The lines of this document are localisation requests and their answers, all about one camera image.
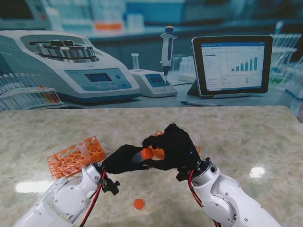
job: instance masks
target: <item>black gloved hand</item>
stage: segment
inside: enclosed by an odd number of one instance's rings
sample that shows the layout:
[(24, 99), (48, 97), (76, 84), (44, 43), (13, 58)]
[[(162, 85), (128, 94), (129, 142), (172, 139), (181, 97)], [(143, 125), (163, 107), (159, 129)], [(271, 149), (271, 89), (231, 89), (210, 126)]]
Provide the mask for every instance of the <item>black gloved hand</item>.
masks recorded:
[(107, 157), (102, 165), (110, 174), (121, 174), (127, 171), (148, 169), (143, 163), (134, 163), (131, 161), (132, 157), (140, 152), (142, 148), (133, 145), (123, 145), (113, 154)]
[(161, 170), (180, 169), (183, 167), (194, 169), (200, 159), (188, 133), (180, 129), (176, 124), (170, 124), (163, 135), (150, 136), (142, 144), (143, 148), (152, 145), (153, 149), (161, 148), (164, 150), (165, 158), (163, 160), (145, 160), (149, 167)]

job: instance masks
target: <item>control panel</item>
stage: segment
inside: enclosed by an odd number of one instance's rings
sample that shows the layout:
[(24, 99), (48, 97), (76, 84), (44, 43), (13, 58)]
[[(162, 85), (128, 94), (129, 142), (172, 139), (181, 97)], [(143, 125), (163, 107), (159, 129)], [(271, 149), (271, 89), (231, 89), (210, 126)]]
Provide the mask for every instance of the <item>control panel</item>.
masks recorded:
[(164, 80), (161, 74), (146, 74), (145, 77), (147, 78), (148, 82), (151, 84), (152, 87), (164, 87)]
[(120, 69), (66, 70), (85, 91), (110, 91), (132, 88)]

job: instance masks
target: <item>orange lid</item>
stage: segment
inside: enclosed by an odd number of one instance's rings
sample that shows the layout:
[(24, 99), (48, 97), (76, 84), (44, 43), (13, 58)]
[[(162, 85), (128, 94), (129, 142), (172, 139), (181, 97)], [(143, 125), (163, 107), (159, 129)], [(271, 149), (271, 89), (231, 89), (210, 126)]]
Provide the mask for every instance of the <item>orange lid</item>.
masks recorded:
[(134, 202), (134, 207), (137, 210), (141, 210), (144, 207), (144, 201), (142, 199), (136, 199), (136, 201)]
[(141, 151), (141, 155), (144, 160), (147, 160), (153, 157), (153, 151), (150, 148), (144, 148)]

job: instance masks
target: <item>test tube rack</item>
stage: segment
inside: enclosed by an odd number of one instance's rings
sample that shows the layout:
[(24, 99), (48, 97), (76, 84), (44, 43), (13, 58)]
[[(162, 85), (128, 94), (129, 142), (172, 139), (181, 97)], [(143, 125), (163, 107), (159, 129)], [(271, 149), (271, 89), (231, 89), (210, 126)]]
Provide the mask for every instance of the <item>test tube rack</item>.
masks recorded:
[(106, 158), (96, 136), (84, 142), (89, 150), (89, 155), (86, 157), (81, 154), (76, 144), (47, 157), (52, 176), (55, 176), (57, 180), (63, 176), (70, 177), (80, 172), (88, 164), (99, 162)]
[(63, 105), (54, 88), (40, 74), (0, 74), (0, 106), (6, 110), (26, 110)]
[[(161, 132), (161, 131), (156, 131), (156, 133), (154, 134), (154, 136), (159, 136), (159, 135), (163, 135), (163, 134), (164, 134), (164, 133)], [(196, 145), (194, 145), (194, 146), (195, 146), (195, 148), (196, 148), (198, 154), (200, 154), (201, 148), (198, 147), (198, 146), (196, 146)], [(163, 149), (159, 149), (159, 148), (153, 149), (152, 146), (149, 146), (149, 148), (152, 149), (153, 155), (154, 155), (155, 157), (157, 157), (158, 159), (163, 160), (163, 159), (165, 158), (165, 154), (164, 154), (164, 150), (163, 150)]]
[(271, 34), (273, 37), (273, 49), (271, 56), (270, 83), (279, 85), (289, 65), (290, 59), (297, 51), (295, 48), (301, 34)]

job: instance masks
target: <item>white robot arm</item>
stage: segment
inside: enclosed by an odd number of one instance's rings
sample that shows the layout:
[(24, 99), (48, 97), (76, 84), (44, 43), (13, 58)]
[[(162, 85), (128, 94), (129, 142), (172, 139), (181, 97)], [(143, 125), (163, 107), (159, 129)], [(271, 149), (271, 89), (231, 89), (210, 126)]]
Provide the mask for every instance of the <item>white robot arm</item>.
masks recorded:
[[(209, 158), (199, 163), (197, 170), (180, 171), (179, 181), (189, 179), (201, 196), (203, 211), (222, 227), (281, 227), (255, 200), (241, 189), (234, 179), (221, 173)], [(116, 195), (119, 182), (113, 183), (99, 164), (82, 169), (82, 180), (66, 177), (56, 181), (47, 192), (24, 214), (14, 227), (72, 227), (90, 204), (87, 194), (102, 184), (104, 192)]]
[(281, 227), (234, 179), (221, 173), (209, 158), (191, 179), (201, 196), (202, 209), (223, 227)]
[(39, 198), (14, 225), (14, 227), (72, 227), (90, 204), (87, 194), (96, 191), (100, 184), (104, 192), (116, 195), (119, 182), (113, 183), (99, 164), (89, 164), (82, 169), (82, 180), (62, 177)]

